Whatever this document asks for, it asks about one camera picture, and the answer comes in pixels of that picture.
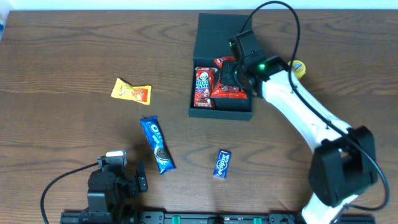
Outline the red Kracie candy bag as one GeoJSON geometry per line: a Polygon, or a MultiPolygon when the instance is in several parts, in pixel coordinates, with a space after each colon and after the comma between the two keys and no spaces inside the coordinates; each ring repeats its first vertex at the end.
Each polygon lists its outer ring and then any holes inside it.
{"type": "MultiPolygon", "coordinates": [[[[214,63],[218,68],[222,68],[224,61],[233,62],[234,57],[221,57],[215,58],[214,63]]],[[[212,98],[233,98],[233,99],[247,99],[245,92],[237,86],[223,85],[221,84],[221,75],[211,92],[212,98]]]]}

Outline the red Hello Panda box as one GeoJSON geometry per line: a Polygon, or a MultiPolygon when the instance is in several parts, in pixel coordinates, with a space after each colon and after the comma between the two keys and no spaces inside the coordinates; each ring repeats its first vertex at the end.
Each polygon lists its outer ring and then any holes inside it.
{"type": "Polygon", "coordinates": [[[196,67],[195,96],[193,106],[195,108],[214,108],[211,93],[215,82],[215,75],[218,71],[215,67],[196,67]]]}

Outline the blue Oreo cookie pack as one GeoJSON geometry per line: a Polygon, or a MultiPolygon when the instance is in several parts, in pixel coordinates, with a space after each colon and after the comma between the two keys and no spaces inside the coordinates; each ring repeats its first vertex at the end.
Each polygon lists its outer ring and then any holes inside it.
{"type": "Polygon", "coordinates": [[[147,141],[155,155],[159,174],[165,174],[168,171],[176,169],[176,166],[170,156],[169,150],[165,144],[161,128],[159,126],[158,117],[140,119],[141,126],[147,141]]]}

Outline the blue Eclipse mint box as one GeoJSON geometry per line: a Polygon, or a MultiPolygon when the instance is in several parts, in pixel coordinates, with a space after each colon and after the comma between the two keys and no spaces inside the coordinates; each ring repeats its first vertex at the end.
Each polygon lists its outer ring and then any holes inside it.
{"type": "Polygon", "coordinates": [[[225,179],[229,169],[229,163],[231,160],[231,153],[229,151],[220,150],[213,171],[213,176],[221,179],[225,179]]]}

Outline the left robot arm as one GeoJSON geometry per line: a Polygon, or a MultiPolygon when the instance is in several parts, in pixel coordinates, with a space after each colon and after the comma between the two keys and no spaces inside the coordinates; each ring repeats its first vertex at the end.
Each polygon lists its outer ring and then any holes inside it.
{"type": "Polygon", "coordinates": [[[130,177],[125,175],[123,162],[102,162],[88,180],[88,207],[80,212],[78,223],[139,223],[139,212],[129,200],[147,190],[143,162],[130,177]]]}

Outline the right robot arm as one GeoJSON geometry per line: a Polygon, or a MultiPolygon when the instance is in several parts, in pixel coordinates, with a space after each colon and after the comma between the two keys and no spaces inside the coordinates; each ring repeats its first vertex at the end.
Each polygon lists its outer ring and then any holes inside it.
{"type": "Polygon", "coordinates": [[[301,221],[374,222],[371,217],[343,215],[381,176],[370,130],[364,126],[354,129],[328,111],[280,57],[254,59],[249,65],[234,57],[214,62],[221,70],[222,83],[254,90],[292,123],[311,149],[308,181],[313,194],[301,211],[301,221]]]}

